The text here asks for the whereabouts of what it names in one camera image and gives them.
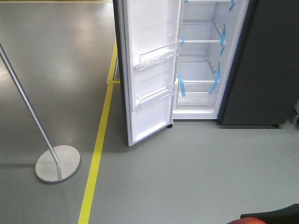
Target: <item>round stand base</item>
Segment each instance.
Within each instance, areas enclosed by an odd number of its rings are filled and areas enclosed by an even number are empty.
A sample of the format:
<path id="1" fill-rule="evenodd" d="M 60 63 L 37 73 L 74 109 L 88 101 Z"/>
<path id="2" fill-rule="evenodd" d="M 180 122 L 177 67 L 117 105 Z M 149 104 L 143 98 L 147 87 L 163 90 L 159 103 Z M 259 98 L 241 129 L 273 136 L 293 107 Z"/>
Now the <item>round stand base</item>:
<path id="1" fill-rule="evenodd" d="M 49 183 L 61 182 L 72 176 L 80 162 L 80 154 L 74 147 L 56 146 L 54 150 L 60 160 L 59 164 L 55 163 L 49 150 L 44 152 L 36 162 L 36 175 Z"/>

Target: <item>metal pole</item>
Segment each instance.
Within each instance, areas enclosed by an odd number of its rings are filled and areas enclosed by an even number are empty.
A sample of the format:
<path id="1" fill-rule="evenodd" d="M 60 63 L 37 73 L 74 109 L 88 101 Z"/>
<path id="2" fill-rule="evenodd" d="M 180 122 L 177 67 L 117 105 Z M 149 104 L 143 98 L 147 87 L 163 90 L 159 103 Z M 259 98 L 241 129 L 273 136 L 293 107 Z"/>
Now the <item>metal pole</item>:
<path id="1" fill-rule="evenodd" d="M 3 49 L 3 47 L 2 47 L 2 45 L 1 45 L 1 43 L 0 43 L 0 56 L 2 58 L 3 63 L 5 64 L 5 67 L 7 68 L 7 70 L 9 72 L 11 78 L 13 79 L 15 86 L 17 87 L 20 95 L 22 96 L 22 98 L 23 98 L 23 100 L 24 100 L 27 108 L 29 109 L 29 111 L 30 111 L 30 113 L 31 113 L 34 121 L 36 122 L 39 130 L 41 131 L 41 133 L 43 135 L 43 138 L 45 139 L 45 141 L 46 141 L 46 143 L 47 143 L 47 145 L 49 147 L 49 150 L 50 150 L 50 152 L 51 152 L 51 154 L 52 154 L 52 156 L 53 156 L 53 158 L 55 160 L 55 163 L 59 164 L 60 161 L 58 159 L 58 156 L 57 156 L 55 150 L 53 149 L 53 147 L 52 147 L 52 145 L 51 145 L 51 143 L 50 143 L 50 141 L 49 141 L 49 139 L 48 139 L 45 131 L 43 130 L 43 127 L 42 127 L 41 123 L 39 122 L 39 120 L 37 118 L 37 115 L 34 112 L 32 106 L 31 106 L 31 103 L 30 103 L 30 101 L 29 101 L 29 99 L 28 99 L 28 97 L 27 97 L 27 95 L 26 95 L 26 93 L 25 93 L 25 91 L 24 91 L 24 89 L 23 89 L 23 87 L 22 87 L 22 85 L 21 85 L 21 83 L 20 83 L 20 81 L 19 81 L 19 79 L 18 79 L 18 77 L 17 77 L 17 75 L 16 75 L 16 73 L 15 73 L 15 71 L 14 71 L 14 69 L 13 69 L 13 67 L 12 67 L 12 65 L 11 65 L 11 63 L 10 63 L 10 61 L 9 61 L 6 53 L 5 53 L 5 51 L 4 51 L 4 49 Z"/>

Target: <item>door shelf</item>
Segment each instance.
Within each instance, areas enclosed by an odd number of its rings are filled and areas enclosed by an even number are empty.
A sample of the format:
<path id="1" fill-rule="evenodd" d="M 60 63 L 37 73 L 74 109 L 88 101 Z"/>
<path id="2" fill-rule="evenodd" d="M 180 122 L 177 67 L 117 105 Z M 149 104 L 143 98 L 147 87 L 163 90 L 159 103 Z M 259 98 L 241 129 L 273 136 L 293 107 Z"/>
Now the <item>door shelf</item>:
<path id="1" fill-rule="evenodd" d="M 136 96 L 136 109 L 143 109 L 154 104 L 155 102 L 159 102 L 163 98 L 172 97 L 174 95 L 175 87 L 176 85 L 174 84 L 166 88 L 159 89 L 158 91 L 147 96 Z"/>
<path id="2" fill-rule="evenodd" d="M 174 58 L 179 55 L 181 42 L 182 41 L 179 40 L 142 54 L 134 52 L 133 66 L 139 70 L 143 70 L 165 60 Z"/>

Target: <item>silver stand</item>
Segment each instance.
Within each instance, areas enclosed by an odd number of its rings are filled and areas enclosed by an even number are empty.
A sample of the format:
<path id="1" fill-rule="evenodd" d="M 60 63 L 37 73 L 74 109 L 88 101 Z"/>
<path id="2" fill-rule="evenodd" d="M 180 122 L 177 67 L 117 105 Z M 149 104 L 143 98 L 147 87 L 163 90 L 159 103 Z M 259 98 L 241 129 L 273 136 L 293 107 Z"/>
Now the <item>silver stand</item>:
<path id="1" fill-rule="evenodd" d="M 80 162 L 79 152 L 71 146 L 57 146 L 54 148 L 52 147 L 1 43 L 0 56 L 49 147 L 49 149 L 45 153 L 43 153 L 36 162 L 37 176 L 43 181 L 50 183 L 66 180 L 67 178 L 72 176 L 78 168 Z"/>

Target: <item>red chair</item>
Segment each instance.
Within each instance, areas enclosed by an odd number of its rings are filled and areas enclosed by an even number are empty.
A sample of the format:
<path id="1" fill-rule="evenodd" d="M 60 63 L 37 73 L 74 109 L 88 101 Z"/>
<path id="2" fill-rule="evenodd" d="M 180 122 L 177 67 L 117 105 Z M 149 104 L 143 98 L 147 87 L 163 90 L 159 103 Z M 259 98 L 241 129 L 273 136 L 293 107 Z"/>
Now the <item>red chair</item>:
<path id="1" fill-rule="evenodd" d="M 243 214 L 241 219 L 229 224 L 299 224 L 299 204 L 276 211 Z"/>

